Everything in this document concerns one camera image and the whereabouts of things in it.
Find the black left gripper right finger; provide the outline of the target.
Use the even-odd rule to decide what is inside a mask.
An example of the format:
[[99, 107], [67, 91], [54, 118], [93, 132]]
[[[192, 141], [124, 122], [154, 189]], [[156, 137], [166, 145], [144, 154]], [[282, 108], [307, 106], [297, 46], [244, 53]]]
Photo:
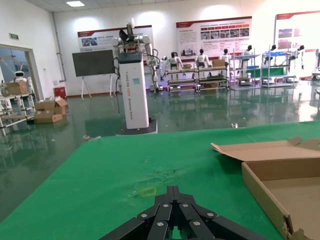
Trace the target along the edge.
[[173, 187], [174, 223], [183, 239], [265, 240], [266, 237], [198, 205], [192, 195]]

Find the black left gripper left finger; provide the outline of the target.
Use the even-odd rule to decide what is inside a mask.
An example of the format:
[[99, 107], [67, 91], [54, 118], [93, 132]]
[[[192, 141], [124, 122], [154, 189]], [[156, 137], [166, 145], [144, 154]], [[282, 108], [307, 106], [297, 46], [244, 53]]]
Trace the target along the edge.
[[174, 187], [157, 195], [154, 205], [112, 230], [102, 240], [168, 240], [172, 237]]

